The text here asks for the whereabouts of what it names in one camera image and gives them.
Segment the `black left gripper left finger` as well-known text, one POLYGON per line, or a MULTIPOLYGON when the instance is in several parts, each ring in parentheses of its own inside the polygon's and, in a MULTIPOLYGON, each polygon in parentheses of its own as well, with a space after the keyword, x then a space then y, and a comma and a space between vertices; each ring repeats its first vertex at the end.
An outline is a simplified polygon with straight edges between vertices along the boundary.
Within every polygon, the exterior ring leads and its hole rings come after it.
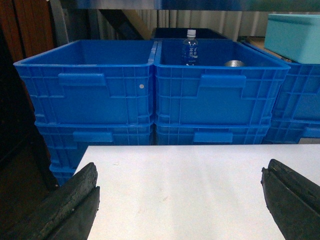
POLYGON ((98 171, 85 165, 14 230, 16 240, 86 240, 100 204, 98 171))

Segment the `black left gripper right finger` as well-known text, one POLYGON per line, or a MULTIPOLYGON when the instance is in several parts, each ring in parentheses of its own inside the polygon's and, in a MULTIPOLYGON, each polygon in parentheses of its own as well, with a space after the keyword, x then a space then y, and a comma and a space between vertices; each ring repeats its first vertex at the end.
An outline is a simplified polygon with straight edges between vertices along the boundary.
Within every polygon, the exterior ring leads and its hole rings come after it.
POLYGON ((286 240, 320 238, 320 186, 276 159, 262 168, 266 207, 286 240))

